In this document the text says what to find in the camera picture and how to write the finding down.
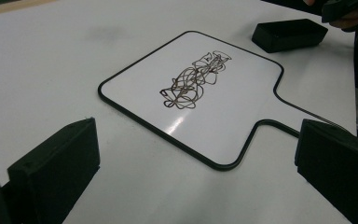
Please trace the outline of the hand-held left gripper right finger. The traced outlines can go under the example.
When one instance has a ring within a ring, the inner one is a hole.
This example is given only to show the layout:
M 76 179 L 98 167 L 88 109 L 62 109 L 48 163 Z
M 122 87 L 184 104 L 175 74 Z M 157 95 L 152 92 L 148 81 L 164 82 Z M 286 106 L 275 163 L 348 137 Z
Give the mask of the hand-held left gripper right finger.
M 358 137 L 305 119 L 296 147 L 297 171 L 352 224 L 358 224 Z

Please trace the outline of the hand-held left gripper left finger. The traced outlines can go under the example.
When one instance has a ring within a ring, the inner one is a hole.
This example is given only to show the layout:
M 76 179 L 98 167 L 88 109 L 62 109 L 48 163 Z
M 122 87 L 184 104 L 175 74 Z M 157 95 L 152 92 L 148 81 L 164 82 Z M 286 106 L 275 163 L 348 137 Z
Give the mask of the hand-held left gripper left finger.
M 62 224 L 100 168 L 95 119 L 71 123 L 8 169 L 20 224 Z

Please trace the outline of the black whiteboard eraser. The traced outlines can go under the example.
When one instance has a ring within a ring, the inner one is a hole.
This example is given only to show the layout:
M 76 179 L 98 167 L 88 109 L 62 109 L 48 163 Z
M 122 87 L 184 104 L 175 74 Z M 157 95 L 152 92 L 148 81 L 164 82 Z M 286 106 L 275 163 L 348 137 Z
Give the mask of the black whiteboard eraser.
M 328 29 L 309 19 L 258 23 L 252 41 L 267 53 L 319 45 Z

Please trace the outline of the white paddle-shaped whiteboard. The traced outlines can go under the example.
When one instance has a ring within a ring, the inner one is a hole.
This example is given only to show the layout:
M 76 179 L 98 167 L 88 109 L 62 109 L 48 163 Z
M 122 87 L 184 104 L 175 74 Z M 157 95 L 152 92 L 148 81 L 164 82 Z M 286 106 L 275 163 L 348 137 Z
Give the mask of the white paddle-shaped whiteboard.
M 100 98 L 218 171 L 238 166 L 258 127 L 298 136 L 323 117 L 285 101 L 283 67 L 215 37 L 187 31 L 103 81 Z

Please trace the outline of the wooden table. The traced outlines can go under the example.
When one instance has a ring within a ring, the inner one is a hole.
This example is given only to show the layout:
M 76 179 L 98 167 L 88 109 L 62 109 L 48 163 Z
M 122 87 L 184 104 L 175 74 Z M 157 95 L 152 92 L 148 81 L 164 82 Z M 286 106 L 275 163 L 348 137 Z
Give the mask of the wooden table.
M 11 3 L 4 3 L 0 5 L 0 14 L 27 7 L 36 7 L 56 1 L 57 0 L 19 0 Z

